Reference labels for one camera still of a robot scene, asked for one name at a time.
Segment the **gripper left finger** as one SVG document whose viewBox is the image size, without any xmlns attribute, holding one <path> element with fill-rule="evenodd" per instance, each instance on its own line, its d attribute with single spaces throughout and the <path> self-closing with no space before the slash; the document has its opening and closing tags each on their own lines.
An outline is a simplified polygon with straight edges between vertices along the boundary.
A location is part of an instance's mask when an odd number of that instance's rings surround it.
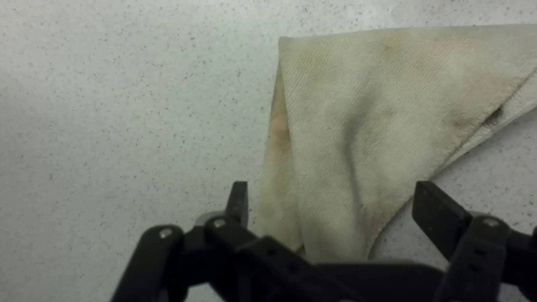
<svg viewBox="0 0 537 302">
<path fill-rule="evenodd" d="M 187 302 L 209 284 L 224 302 L 342 302 L 349 291 L 248 219 L 248 185 L 234 182 L 223 211 L 201 215 L 184 232 L 158 225 L 140 237 L 111 302 Z"/>
</svg>

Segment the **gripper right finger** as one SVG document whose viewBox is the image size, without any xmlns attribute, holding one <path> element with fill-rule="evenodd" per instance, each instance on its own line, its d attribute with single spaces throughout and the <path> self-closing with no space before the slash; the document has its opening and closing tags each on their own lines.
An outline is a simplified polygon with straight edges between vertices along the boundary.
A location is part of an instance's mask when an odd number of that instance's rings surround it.
<svg viewBox="0 0 537 302">
<path fill-rule="evenodd" d="M 524 234 L 470 212 L 431 181 L 416 183 L 411 214 L 449 262 L 434 302 L 498 302 L 502 283 L 537 302 L 537 226 Z"/>
</svg>

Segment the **white stained cloth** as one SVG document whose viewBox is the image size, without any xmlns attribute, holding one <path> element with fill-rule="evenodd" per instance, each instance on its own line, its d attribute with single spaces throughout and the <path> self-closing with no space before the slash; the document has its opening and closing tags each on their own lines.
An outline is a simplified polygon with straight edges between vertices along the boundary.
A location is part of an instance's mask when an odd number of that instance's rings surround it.
<svg viewBox="0 0 537 302">
<path fill-rule="evenodd" d="M 429 180 L 537 108 L 537 23 L 281 37 L 256 228 L 366 260 Z"/>
</svg>

